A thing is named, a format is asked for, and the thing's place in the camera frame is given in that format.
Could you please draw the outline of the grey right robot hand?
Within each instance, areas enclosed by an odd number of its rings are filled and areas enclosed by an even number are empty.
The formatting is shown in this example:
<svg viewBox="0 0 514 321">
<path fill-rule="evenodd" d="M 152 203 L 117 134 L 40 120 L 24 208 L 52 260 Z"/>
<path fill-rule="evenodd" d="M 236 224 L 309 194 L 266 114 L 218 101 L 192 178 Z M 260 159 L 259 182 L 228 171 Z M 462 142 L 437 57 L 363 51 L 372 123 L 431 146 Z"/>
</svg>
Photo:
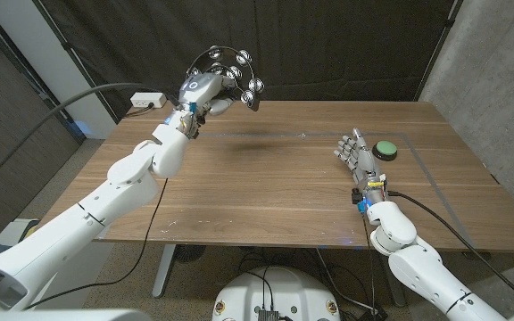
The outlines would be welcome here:
<svg viewBox="0 0 514 321">
<path fill-rule="evenodd" d="M 377 164 L 377 158 L 368 148 L 358 128 L 350 135 L 344 135 L 337 143 L 334 155 L 352 172 L 352 178 L 361 196 L 354 196 L 357 202 L 364 202 L 364 207 L 386 200 L 386 175 Z"/>
</svg>

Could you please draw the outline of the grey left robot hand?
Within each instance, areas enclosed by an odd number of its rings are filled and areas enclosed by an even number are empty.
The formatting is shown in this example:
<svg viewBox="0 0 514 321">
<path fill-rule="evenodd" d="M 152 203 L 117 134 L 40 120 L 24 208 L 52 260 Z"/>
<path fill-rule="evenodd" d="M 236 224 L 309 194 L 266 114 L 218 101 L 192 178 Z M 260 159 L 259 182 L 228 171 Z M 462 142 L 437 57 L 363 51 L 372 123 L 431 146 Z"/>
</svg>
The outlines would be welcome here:
<svg viewBox="0 0 514 321">
<path fill-rule="evenodd" d="M 196 116 L 217 116 L 234 102 L 230 89 L 236 87 L 232 78 L 214 73 L 196 74 L 185 80 L 178 92 L 178 101 Z"/>
</svg>

